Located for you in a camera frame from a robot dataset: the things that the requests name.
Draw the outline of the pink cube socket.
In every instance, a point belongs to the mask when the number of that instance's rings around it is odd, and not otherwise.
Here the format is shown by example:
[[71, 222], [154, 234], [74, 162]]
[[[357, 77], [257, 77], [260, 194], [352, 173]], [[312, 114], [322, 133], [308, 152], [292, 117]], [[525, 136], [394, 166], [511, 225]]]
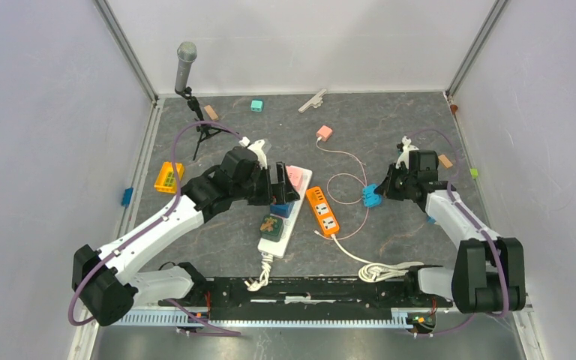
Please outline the pink cube socket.
[[288, 179], [291, 185], [297, 190], [300, 191], [302, 188], [302, 184], [304, 181], [304, 172], [303, 169], [298, 166], [286, 166], [286, 173], [288, 175]]

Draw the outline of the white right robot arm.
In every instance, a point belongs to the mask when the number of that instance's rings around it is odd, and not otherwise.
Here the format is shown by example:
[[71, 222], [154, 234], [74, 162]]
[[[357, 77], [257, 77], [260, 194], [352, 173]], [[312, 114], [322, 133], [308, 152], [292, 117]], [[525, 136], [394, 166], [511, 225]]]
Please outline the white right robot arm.
[[414, 202], [457, 249], [451, 268], [414, 265], [403, 285], [403, 297], [413, 306], [422, 306], [433, 295], [440, 296], [454, 302], [463, 314], [522, 310], [527, 297], [523, 245], [478, 219], [456, 188], [439, 178], [438, 166], [435, 151], [403, 150], [375, 190], [390, 200]]

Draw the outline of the white multicolour power strip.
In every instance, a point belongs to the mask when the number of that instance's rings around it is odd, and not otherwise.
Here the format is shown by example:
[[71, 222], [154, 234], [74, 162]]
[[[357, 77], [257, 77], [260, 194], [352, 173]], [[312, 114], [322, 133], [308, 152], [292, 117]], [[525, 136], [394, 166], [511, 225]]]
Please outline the white multicolour power strip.
[[283, 220], [283, 227], [279, 239], [275, 241], [260, 238], [257, 245], [257, 250], [260, 253], [269, 254], [275, 258], [282, 258], [286, 253], [288, 244], [290, 243], [291, 235], [293, 234], [293, 230], [296, 225], [296, 221], [299, 217], [299, 212], [301, 211], [302, 205], [306, 200], [305, 192], [311, 183], [313, 171], [310, 169], [301, 168], [299, 166], [288, 166], [288, 175], [301, 176], [301, 181], [297, 187], [300, 199], [293, 202], [294, 206], [291, 208], [288, 217], [279, 216], [279, 218]]

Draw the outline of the light blue adapter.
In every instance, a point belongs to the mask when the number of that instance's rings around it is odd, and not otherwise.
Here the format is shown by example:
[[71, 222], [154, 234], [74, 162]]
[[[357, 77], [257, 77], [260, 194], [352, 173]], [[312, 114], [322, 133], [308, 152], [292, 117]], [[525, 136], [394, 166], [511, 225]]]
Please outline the light blue adapter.
[[377, 187], [377, 184], [369, 184], [361, 191], [363, 205], [368, 209], [379, 206], [383, 201], [382, 196], [375, 192]]

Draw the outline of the blue cube socket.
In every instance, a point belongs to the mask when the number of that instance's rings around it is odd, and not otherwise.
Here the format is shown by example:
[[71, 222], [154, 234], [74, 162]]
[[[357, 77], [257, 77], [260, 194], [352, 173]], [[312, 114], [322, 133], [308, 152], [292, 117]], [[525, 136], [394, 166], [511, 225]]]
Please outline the blue cube socket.
[[274, 216], [288, 218], [293, 210], [294, 202], [270, 205], [270, 212]]

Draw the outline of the dark green socket cube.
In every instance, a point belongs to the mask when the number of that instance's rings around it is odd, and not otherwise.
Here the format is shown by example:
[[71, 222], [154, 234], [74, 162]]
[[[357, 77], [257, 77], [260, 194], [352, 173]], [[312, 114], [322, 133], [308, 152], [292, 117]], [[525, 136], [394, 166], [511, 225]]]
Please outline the dark green socket cube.
[[273, 214], [266, 215], [259, 227], [261, 238], [270, 242], [279, 242], [283, 231], [284, 219]]

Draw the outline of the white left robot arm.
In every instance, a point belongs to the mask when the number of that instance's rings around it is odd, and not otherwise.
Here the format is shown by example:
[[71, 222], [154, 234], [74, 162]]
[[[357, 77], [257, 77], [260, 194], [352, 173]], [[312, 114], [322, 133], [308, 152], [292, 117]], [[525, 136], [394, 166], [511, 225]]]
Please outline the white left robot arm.
[[278, 162], [275, 170], [277, 181], [273, 182], [260, 142], [236, 146], [221, 164], [181, 186], [146, 222], [97, 250], [83, 245], [73, 256], [70, 324], [95, 321], [109, 326], [146, 302], [181, 299], [186, 305], [198, 305], [205, 298], [206, 286], [186, 269], [175, 266], [141, 272], [141, 268], [175, 240], [228, 211], [234, 202], [270, 206], [300, 200], [285, 163]]

